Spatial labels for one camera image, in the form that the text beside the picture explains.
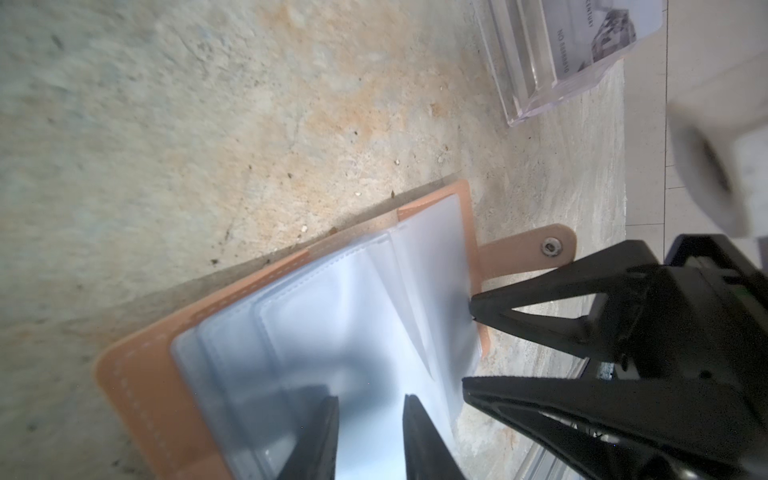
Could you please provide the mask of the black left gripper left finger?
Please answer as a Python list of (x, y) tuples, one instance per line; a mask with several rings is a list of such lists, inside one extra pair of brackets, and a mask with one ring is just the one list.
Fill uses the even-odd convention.
[(339, 435), (339, 399), (323, 399), (304, 428), (279, 480), (335, 478)]

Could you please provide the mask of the pink leather card holder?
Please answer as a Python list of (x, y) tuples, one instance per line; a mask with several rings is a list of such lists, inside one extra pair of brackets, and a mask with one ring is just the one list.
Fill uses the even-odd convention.
[(449, 450), (490, 348), (485, 281), (571, 262), (552, 224), (476, 239), (460, 180), (337, 232), (109, 347), (94, 376), (162, 479), (276, 479), (327, 411), (330, 476), (402, 479), (407, 396)]

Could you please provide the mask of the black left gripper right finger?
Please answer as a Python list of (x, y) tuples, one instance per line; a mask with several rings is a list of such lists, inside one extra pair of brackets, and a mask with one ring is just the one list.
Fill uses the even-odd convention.
[(405, 396), (402, 425), (408, 480), (465, 479), (416, 395)]

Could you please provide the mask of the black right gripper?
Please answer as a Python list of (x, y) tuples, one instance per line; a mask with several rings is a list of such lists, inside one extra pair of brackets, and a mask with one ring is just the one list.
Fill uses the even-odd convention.
[(725, 236), (625, 240), (472, 297), (473, 319), (620, 381), (467, 377), (464, 400), (585, 479), (767, 476), (767, 279)]

